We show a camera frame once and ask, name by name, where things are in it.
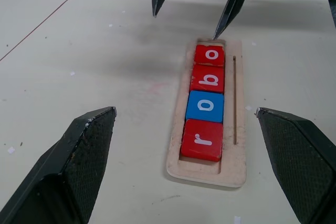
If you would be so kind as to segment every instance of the tabletop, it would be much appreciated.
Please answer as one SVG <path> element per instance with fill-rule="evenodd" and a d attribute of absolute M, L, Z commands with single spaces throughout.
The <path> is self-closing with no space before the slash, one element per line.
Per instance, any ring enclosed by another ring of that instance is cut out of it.
<path fill-rule="evenodd" d="M 215 224 L 234 223 L 234 216 L 244 224 L 299 223 L 254 110 L 312 120 L 336 143 L 328 0 L 246 0 L 220 37 L 242 40 L 244 101 L 252 108 L 247 180 L 239 189 L 175 179 L 165 170 L 187 44 L 213 35 L 227 0 L 166 0 L 156 19 L 151 0 L 64 1 L 0 0 L 0 207 L 74 118 L 115 106 L 90 223 Z"/>

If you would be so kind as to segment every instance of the red line on table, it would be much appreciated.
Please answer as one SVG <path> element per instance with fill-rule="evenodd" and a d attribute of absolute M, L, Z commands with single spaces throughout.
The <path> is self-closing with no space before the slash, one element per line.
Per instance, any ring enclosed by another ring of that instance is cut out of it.
<path fill-rule="evenodd" d="M 18 44 L 16 44 L 15 47 L 13 47 L 8 53 L 6 53 L 5 56 L 0 59 L 0 62 L 5 59 L 7 55 L 9 55 L 18 45 L 20 45 L 26 38 L 28 38 L 33 32 L 35 32 L 48 18 L 50 18 L 62 7 L 62 5 L 64 5 L 68 1 L 69 0 L 65 0 L 60 6 L 58 6 L 48 17 L 46 17 L 40 24 L 38 24 L 38 26 L 35 27 L 34 30 L 32 30 L 26 37 L 24 37 Z"/>

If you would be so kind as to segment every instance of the red block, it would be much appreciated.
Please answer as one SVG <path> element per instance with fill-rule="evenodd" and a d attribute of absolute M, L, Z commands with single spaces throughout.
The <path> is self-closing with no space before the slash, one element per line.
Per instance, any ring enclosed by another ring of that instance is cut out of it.
<path fill-rule="evenodd" d="M 208 66 L 224 67 L 224 50 L 220 46 L 197 45 L 194 62 Z"/>
<path fill-rule="evenodd" d="M 194 65 L 190 90 L 224 92 L 224 69 Z"/>
<path fill-rule="evenodd" d="M 223 125 L 188 119 L 185 123 L 181 153 L 186 157 L 218 162 L 222 156 Z"/>

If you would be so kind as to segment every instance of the wooden tray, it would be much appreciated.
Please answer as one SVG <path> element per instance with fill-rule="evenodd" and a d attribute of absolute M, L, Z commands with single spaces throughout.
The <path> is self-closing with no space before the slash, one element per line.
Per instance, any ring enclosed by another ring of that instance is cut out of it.
<path fill-rule="evenodd" d="M 241 187 L 246 180 L 243 59 L 240 41 L 199 39 L 197 44 L 225 49 L 223 154 L 219 162 L 184 157 L 180 153 L 196 43 L 188 46 L 177 97 L 166 168 L 176 178 L 227 187 Z"/>

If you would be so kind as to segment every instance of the blue letter block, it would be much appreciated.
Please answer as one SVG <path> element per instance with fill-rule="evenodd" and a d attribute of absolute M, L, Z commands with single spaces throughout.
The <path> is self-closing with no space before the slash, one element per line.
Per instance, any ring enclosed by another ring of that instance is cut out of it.
<path fill-rule="evenodd" d="M 191 91 L 185 118 L 222 123 L 224 96 L 222 94 Z"/>

